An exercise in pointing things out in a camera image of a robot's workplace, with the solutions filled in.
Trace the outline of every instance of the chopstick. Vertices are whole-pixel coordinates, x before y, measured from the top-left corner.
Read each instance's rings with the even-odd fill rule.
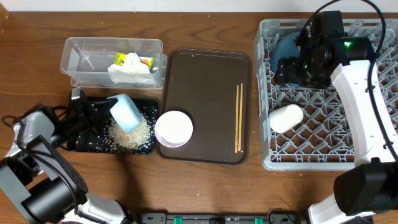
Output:
[[[242,143],[242,107],[243,107],[243,83],[241,83],[241,103],[239,105],[239,142],[238,142],[238,151],[241,151],[241,143]]]
[[[239,85],[236,85],[235,153],[238,153]]]

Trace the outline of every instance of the black tray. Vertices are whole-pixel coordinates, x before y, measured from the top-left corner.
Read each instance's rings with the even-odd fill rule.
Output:
[[[103,101],[106,98],[89,97],[88,101]],[[83,131],[79,137],[84,138],[84,144],[78,144],[77,139],[71,139],[67,143],[67,149],[73,152],[98,152],[98,153],[112,153],[112,154],[150,154],[155,148],[156,137],[154,124],[158,118],[158,106],[155,100],[132,99],[138,110],[146,116],[147,124],[150,126],[149,143],[138,145],[135,149],[128,149],[125,147],[118,147],[114,150],[111,145],[104,142],[103,139],[107,135],[109,119],[112,117],[111,113],[106,115],[106,119],[100,123],[101,133],[95,136],[90,130]]]
[[[159,145],[168,159],[239,164],[248,153],[251,60],[246,54],[211,50],[174,50],[163,94],[163,113],[183,111],[193,121],[183,146]],[[242,151],[235,153],[236,85],[243,83]]]

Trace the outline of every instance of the black cable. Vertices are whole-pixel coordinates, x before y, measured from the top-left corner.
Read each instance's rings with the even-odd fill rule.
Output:
[[[296,220],[293,221],[289,214],[286,214],[286,215],[287,215],[287,218],[289,218],[289,220],[290,220],[292,223],[296,223]]]
[[[383,42],[384,42],[384,37],[386,36],[386,22],[385,22],[385,20],[384,20],[384,16],[383,16],[382,12],[380,11],[380,9],[379,9],[373,2],[367,1],[367,0],[363,0],[363,1],[366,2],[366,3],[368,3],[369,5],[371,5],[371,6],[376,10],[376,12],[377,12],[377,14],[379,15],[380,20],[381,20],[381,37],[380,37],[380,42],[379,42],[379,45],[378,45],[378,47],[377,47],[377,49],[376,49],[375,57],[373,58],[373,60],[372,60],[372,62],[371,62],[371,64],[370,64],[370,66],[369,66],[369,71],[368,71],[368,90],[369,90],[368,92],[369,92],[369,97],[370,97],[370,99],[371,99],[371,103],[372,103],[372,107],[373,107],[373,112],[374,112],[374,115],[376,116],[377,123],[379,124],[380,131],[381,131],[381,133],[382,133],[382,135],[383,135],[384,140],[386,141],[386,146],[387,146],[388,149],[390,150],[390,152],[391,152],[391,154],[392,154],[394,160],[395,160],[396,162],[398,162],[397,153],[395,152],[394,148],[392,147],[392,143],[391,143],[390,139],[388,138],[387,131],[386,131],[386,129],[385,129],[384,125],[383,125],[383,122],[382,122],[382,120],[381,120],[381,117],[380,117],[380,114],[379,114],[379,110],[377,109],[377,104],[376,104],[376,100],[374,99],[373,85],[372,85],[372,72],[373,72],[373,67],[374,67],[374,64],[376,63],[377,56],[380,54],[381,47],[382,47]]]
[[[340,1],[340,0],[330,1],[330,2],[326,3],[325,5],[323,5],[322,7],[320,7],[318,10],[316,10],[316,11],[312,14],[312,16],[306,21],[306,23],[304,24],[302,30],[300,31],[300,34],[298,35],[299,38],[303,35],[303,32],[304,32],[304,30],[306,29],[306,27],[308,26],[308,24],[313,20],[313,18],[314,18],[322,9],[324,9],[324,8],[326,8],[327,6],[329,6],[329,5],[331,5],[331,4],[335,3],[335,2],[338,2],[338,1]],[[382,12],[380,11],[380,9],[379,9],[373,2],[368,1],[368,0],[361,0],[361,1],[362,1],[362,2],[365,2],[365,3],[367,3],[367,4],[369,4],[370,6],[372,6],[372,7],[374,8],[374,10],[376,10],[376,12],[377,12],[377,14],[379,15],[380,20],[381,20],[382,31],[381,31],[381,37],[380,37],[379,45],[378,45],[378,47],[377,47],[377,49],[376,49],[376,51],[375,51],[375,57],[372,59],[371,64],[370,64],[370,66],[369,66],[369,70],[368,70],[368,78],[367,78],[367,79],[368,79],[368,90],[369,90],[368,92],[369,92],[369,97],[370,97],[370,99],[371,99],[371,104],[372,104],[372,108],[373,108],[374,115],[375,115],[376,120],[377,120],[377,123],[378,123],[378,125],[379,125],[379,127],[380,127],[380,131],[381,131],[381,133],[382,133],[382,135],[383,135],[383,138],[384,138],[384,140],[386,141],[386,145],[385,145],[385,146],[388,147],[388,149],[390,150],[390,153],[392,154],[393,158],[395,159],[396,162],[398,162],[398,155],[397,155],[397,153],[395,152],[394,148],[392,147],[392,143],[393,143],[393,142],[391,142],[390,139],[388,138],[387,131],[386,131],[386,129],[385,129],[384,125],[383,125],[383,122],[382,122],[382,120],[381,120],[381,117],[380,117],[380,114],[379,114],[379,110],[377,109],[377,104],[376,104],[376,100],[374,99],[374,93],[373,93],[373,88],[374,88],[374,87],[373,87],[373,85],[372,85],[372,72],[373,72],[373,67],[374,67],[374,65],[375,65],[375,63],[376,63],[377,56],[380,54],[381,47],[382,47],[383,42],[384,42],[384,37],[385,37],[385,35],[386,35],[386,22],[385,22],[385,20],[384,20],[384,16],[383,16]]]
[[[271,211],[269,211],[269,213],[268,213],[268,215],[267,215],[267,221],[270,221],[270,214],[272,214],[272,212],[274,212],[274,211],[284,211],[283,209],[281,209],[281,208],[274,208],[274,209],[272,209]]]
[[[61,145],[61,144],[56,144],[55,146],[56,146],[56,147],[60,147],[60,148],[63,149],[63,150],[69,151],[69,149],[68,149],[67,147],[65,147],[65,146],[63,146],[63,145]]]
[[[3,116],[3,117],[1,118],[1,122],[2,122],[5,126],[8,126],[8,127],[12,128],[12,125],[6,122],[6,119],[7,119],[7,118],[15,118],[15,116],[13,116],[13,115],[5,115],[5,116]]]
[[[65,110],[62,112],[60,115],[57,116],[57,118],[62,117],[63,115],[69,113],[69,108],[67,106],[54,106],[52,110],[55,112],[56,110]]]

